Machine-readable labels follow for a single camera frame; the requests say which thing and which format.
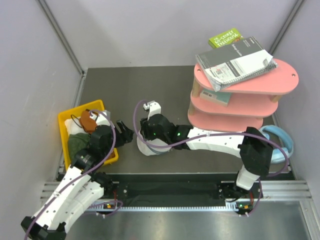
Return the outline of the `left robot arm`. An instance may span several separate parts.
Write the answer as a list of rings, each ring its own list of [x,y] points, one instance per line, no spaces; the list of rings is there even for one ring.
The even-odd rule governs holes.
[[[26,216],[21,227],[25,239],[63,240],[75,221],[100,198],[113,197],[115,187],[110,176],[99,172],[114,148],[133,140],[134,132],[123,121],[99,125],[87,146],[73,157],[63,179],[43,207]]]

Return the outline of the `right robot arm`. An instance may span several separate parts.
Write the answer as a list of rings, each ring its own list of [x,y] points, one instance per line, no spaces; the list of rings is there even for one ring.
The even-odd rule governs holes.
[[[242,161],[233,193],[245,198],[254,183],[269,174],[273,146],[256,128],[244,132],[208,131],[192,125],[173,124],[157,113],[140,121],[137,146],[145,156],[161,155],[176,150],[206,150],[226,153]]]

